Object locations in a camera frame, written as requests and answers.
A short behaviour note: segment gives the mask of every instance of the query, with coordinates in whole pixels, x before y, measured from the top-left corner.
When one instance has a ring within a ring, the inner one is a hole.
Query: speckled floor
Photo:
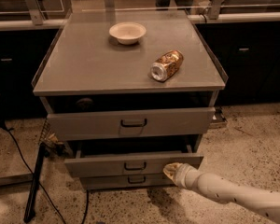
[[[226,128],[203,136],[201,170],[238,184],[280,191],[280,103],[225,106]],[[24,158],[34,168],[43,119],[7,121]],[[41,182],[66,223],[81,223],[86,192],[63,165],[64,157],[45,158]],[[27,173],[7,132],[0,129],[0,176]],[[0,224],[23,223],[29,186],[0,190]],[[62,223],[44,192],[36,196],[30,223]],[[218,204],[178,188],[135,189],[90,194],[85,223],[271,223],[234,203]]]

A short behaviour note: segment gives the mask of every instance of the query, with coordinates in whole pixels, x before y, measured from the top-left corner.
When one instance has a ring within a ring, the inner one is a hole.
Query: black handle
[[[128,164],[126,162],[124,162],[124,169],[126,171],[139,171],[139,170],[145,170],[147,168],[147,163],[144,162],[142,167],[139,168],[129,168]]]
[[[129,184],[140,184],[140,183],[145,183],[147,181],[147,178],[143,176],[141,180],[137,181],[131,181],[130,177],[128,177],[128,183]]]
[[[120,121],[120,125],[124,128],[144,127],[147,125],[147,119],[144,119],[143,122],[139,123],[139,124],[126,124],[126,123],[124,123],[124,120],[122,119]]]

